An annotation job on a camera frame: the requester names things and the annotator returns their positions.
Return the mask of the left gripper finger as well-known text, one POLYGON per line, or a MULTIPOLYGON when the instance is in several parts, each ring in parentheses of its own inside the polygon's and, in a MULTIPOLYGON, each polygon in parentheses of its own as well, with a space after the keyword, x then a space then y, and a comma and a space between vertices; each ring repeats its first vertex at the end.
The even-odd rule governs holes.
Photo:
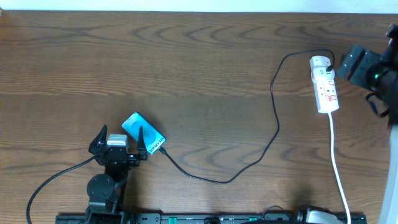
POLYGON ((97 154, 106 145, 107 130, 107 125, 104 125, 98 135, 90 143, 88 148, 89 153, 97 154))
POLYGON ((137 139, 137 150, 141 156, 147 155, 147 149, 144 141, 144 132, 142 126, 139 128, 139 134, 137 139))

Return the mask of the blue screen Galaxy smartphone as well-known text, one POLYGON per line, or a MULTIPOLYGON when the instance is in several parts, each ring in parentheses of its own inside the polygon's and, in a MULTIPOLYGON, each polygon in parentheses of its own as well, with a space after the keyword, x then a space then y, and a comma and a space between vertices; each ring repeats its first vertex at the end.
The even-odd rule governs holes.
POLYGON ((128 117, 121 127, 135 141, 139 140, 140 129, 142 129, 142 138, 149 154, 154 154, 166 142, 166 137, 137 111, 128 117))

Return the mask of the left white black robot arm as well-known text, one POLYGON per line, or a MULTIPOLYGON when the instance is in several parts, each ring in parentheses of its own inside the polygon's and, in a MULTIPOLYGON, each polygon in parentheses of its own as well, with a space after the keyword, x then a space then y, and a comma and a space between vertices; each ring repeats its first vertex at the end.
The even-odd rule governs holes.
POLYGON ((104 173, 94 176, 87 185, 89 196, 85 223, 135 223, 136 216, 124 208, 124 193, 129 170, 146 161, 148 152, 143 127, 139 128, 137 154, 129 154, 126 135, 107 137, 104 125, 90 143, 88 151, 94 160, 105 167, 104 173))

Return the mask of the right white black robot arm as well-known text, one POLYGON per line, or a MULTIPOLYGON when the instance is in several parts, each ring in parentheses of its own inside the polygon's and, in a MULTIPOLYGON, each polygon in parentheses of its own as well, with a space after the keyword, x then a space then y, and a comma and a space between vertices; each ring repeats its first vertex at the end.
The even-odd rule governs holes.
POLYGON ((335 136, 332 114, 339 108, 335 77, 341 77, 368 91, 365 99, 378 118, 387 118, 389 134, 389 170, 379 223, 397 223, 397 25, 389 26, 388 46, 382 54, 352 45, 340 67, 333 58, 314 55, 310 60, 317 110, 327 114, 330 136, 335 136))

